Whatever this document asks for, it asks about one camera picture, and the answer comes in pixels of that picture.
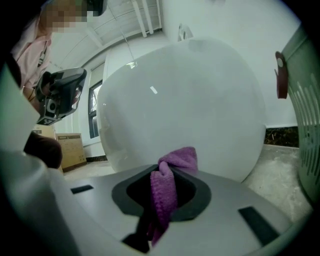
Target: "tiled floor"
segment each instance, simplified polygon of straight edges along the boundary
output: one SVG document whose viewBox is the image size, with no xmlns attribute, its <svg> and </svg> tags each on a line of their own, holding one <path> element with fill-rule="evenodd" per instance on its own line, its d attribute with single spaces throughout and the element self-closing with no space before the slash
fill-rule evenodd
<svg viewBox="0 0 320 256">
<path fill-rule="evenodd" d="M 312 207 L 298 183 L 299 149 L 264 145 L 260 158 L 243 181 L 251 190 L 281 209 L 293 222 L 306 216 Z M 91 162 L 67 172 L 67 181 L 114 174 L 107 161 Z"/>
</svg>

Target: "purple towel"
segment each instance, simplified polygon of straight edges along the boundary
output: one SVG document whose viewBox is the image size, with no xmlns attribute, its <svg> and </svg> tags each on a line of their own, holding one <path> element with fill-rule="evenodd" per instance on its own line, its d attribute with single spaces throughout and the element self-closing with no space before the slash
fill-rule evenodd
<svg viewBox="0 0 320 256">
<path fill-rule="evenodd" d="M 198 170 L 197 154 L 194 147 L 183 147 L 161 157 L 159 171 L 150 174 L 151 207 L 155 219 L 150 223 L 148 237 L 154 246 L 169 226 L 171 214 L 178 207 L 178 197 L 173 172 L 168 164 L 181 170 Z"/>
</svg>

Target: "red hook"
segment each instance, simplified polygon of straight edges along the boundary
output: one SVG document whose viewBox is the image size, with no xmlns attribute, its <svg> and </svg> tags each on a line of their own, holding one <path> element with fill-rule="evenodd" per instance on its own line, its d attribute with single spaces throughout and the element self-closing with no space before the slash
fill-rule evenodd
<svg viewBox="0 0 320 256">
<path fill-rule="evenodd" d="M 276 93 L 278 99 L 286 99 L 288 95 L 288 70 L 285 57 L 281 52 L 275 53 L 278 72 L 274 70 L 276 76 Z"/>
</svg>

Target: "cardboard box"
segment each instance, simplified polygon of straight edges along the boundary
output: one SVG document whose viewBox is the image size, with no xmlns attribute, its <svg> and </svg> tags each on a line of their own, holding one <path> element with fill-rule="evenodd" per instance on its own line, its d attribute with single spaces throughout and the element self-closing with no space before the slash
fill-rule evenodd
<svg viewBox="0 0 320 256">
<path fill-rule="evenodd" d="M 44 137 L 48 137 L 48 138 L 51 138 L 51 139 L 56 139 L 55 127 L 53 125 L 49 125 L 48 126 L 48 125 L 36 124 L 33 127 L 32 131 L 34 133 L 42 135 Z M 58 170 L 60 172 L 64 173 L 63 170 L 62 170 L 61 165 L 59 166 Z"/>
<path fill-rule="evenodd" d="M 64 173 L 87 164 L 81 133 L 57 133 L 55 136 L 62 148 L 61 167 Z"/>
</svg>

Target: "window frame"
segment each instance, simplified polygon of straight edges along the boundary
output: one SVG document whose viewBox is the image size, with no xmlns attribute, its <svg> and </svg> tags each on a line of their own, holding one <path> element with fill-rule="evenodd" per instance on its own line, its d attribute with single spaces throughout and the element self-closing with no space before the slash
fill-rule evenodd
<svg viewBox="0 0 320 256">
<path fill-rule="evenodd" d="M 94 84 L 89 88 L 89 94 L 88 94 L 88 122 L 89 122 L 89 133 L 90 133 L 90 139 L 99 137 L 99 135 L 95 136 L 95 129 L 94 129 L 94 123 L 93 119 L 97 116 L 97 110 L 91 112 L 91 102 L 92 97 L 94 97 L 94 90 L 102 85 L 102 80 Z"/>
</svg>

